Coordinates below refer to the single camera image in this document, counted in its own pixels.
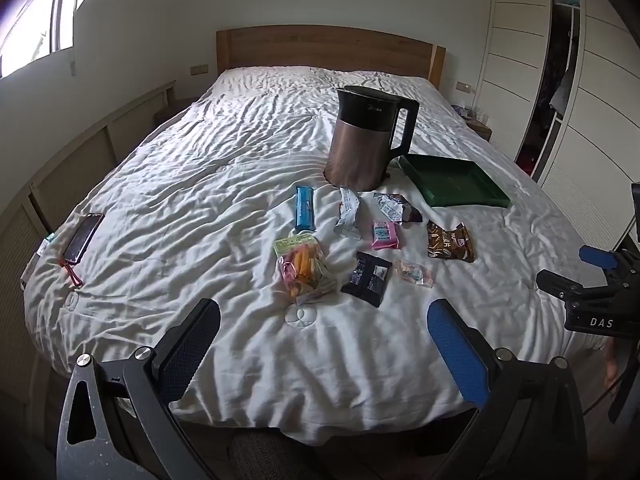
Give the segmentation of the person's right hand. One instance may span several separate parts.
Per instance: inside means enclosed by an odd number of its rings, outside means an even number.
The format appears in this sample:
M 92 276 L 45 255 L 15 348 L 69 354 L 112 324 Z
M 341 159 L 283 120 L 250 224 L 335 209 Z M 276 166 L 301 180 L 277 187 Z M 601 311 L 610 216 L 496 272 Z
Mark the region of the person's right hand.
M 608 338 L 604 347 L 604 386 L 611 388 L 617 379 L 617 344 L 614 338 Z

